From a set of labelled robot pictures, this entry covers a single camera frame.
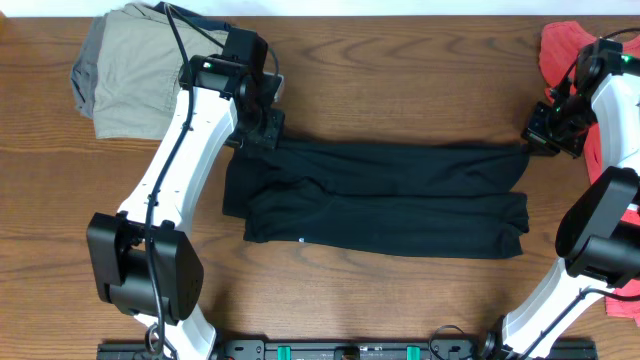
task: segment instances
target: red cloth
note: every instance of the red cloth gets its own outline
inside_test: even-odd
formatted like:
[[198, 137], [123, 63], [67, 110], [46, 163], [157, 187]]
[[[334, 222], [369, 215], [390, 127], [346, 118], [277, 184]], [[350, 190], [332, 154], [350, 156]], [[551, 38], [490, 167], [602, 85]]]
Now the red cloth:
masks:
[[[587, 33], [577, 22], [565, 21], [552, 23], [542, 30], [540, 45], [540, 71], [542, 76], [551, 86], [556, 86], [565, 72], [576, 59], [580, 49], [593, 43], [596, 38]], [[635, 57], [640, 57], [640, 37], [624, 43], [624, 52]], [[546, 93], [549, 100], [549, 89]], [[602, 174], [602, 145], [600, 143], [600, 127], [598, 124], [589, 129], [587, 140], [584, 144], [584, 158], [587, 162], [589, 180], [593, 182]], [[640, 215], [636, 211], [627, 210], [622, 221], [640, 225]], [[640, 294], [640, 281], [631, 281], [622, 289], [617, 289], [616, 294], [638, 295]], [[636, 320], [640, 326], [640, 303], [624, 303], [607, 298], [607, 313], [611, 316], [629, 317]]]

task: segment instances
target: wood grain surface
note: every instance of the wood grain surface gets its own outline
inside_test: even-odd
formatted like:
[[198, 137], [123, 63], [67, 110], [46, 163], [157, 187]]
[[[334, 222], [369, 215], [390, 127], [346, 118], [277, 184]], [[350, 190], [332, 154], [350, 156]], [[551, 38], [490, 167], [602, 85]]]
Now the wood grain surface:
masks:
[[[331, 141], [516, 141], [543, 99], [540, 32], [555, 17], [234, 18], [275, 48], [288, 131]], [[602, 35], [632, 17], [577, 19]], [[98, 299], [85, 231], [114, 213], [158, 142], [96, 140], [74, 110], [69, 71], [90, 19], [7, 19], [0, 34], [0, 357], [91, 359], [144, 329]], [[221, 214], [226, 164], [209, 176], [192, 242], [199, 304], [223, 334], [271, 339], [419, 339], [456, 324], [481, 333], [517, 307], [556, 257], [563, 214], [587, 189], [584, 160], [535, 158], [515, 190], [531, 232], [511, 260], [401, 258], [242, 240]], [[640, 330], [590, 308], [565, 334], [602, 359], [635, 359]]]

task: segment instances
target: green clamp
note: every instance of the green clamp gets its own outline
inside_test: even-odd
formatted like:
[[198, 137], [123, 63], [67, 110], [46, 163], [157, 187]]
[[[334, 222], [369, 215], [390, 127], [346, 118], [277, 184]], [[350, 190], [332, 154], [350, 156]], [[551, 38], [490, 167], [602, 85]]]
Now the green clamp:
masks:
[[420, 347], [407, 346], [407, 360], [420, 360]]
[[289, 346], [278, 346], [278, 360], [291, 360], [291, 348]]

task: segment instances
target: folded garment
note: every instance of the folded garment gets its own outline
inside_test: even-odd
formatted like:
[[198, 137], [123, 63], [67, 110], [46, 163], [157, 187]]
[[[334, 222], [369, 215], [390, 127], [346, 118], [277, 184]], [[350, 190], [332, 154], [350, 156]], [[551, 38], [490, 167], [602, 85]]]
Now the folded garment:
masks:
[[95, 89], [98, 84], [98, 56], [102, 47], [102, 36], [107, 15], [93, 19], [89, 33], [82, 43], [76, 62], [71, 68], [71, 90], [76, 101], [76, 110], [90, 119], [96, 102]]
[[236, 150], [223, 213], [246, 218], [245, 240], [300, 241], [402, 256], [522, 254], [526, 196], [509, 193], [520, 146], [420, 147], [283, 139]]
[[276, 151], [236, 150], [223, 211], [246, 218], [274, 183], [311, 178], [338, 195], [464, 197], [504, 194], [529, 163], [520, 145], [323, 144], [282, 139]]
[[527, 197], [341, 196], [303, 179], [254, 197], [245, 240], [299, 241], [398, 256], [521, 255]]
[[[188, 56], [221, 52], [187, 24], [175, 23]], [[208, 33], [225, 43], [225, 31]], [[139, 4], [110, 12], [98, 58], [96, 137], [163, 138], [175, 110], [181, 66], [164, 14]]]

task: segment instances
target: black pants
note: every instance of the black pants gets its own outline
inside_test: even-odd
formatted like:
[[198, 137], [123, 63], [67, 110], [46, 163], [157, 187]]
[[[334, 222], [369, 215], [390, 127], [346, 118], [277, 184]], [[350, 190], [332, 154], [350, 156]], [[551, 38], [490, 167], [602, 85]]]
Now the black pants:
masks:
[[223, 212], [245, 239], [301, 241], [403, 255], [508, 258], [522, 253], [526, 196], [509, 193], [520, 146], [417, 147], [283, 139], [237, 150]]

